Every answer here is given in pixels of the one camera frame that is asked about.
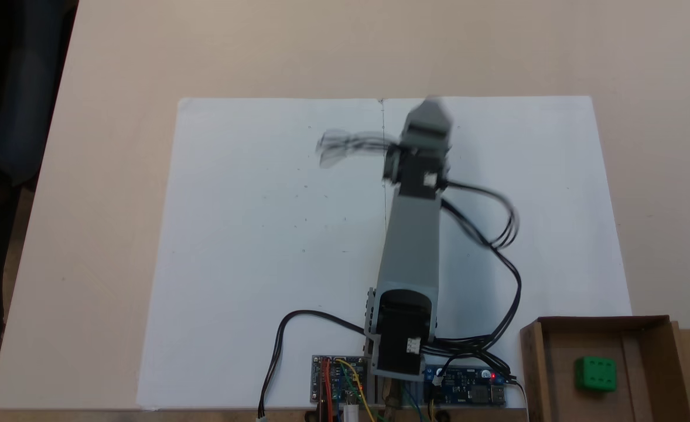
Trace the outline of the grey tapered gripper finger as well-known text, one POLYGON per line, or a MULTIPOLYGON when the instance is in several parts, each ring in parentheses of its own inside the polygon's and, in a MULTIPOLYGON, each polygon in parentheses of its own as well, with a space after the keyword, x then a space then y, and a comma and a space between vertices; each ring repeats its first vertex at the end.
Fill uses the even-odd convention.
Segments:
POLYGON ((407 114, 406 127, 452 127, 452 120, 440 101, 426 98, 407 114))

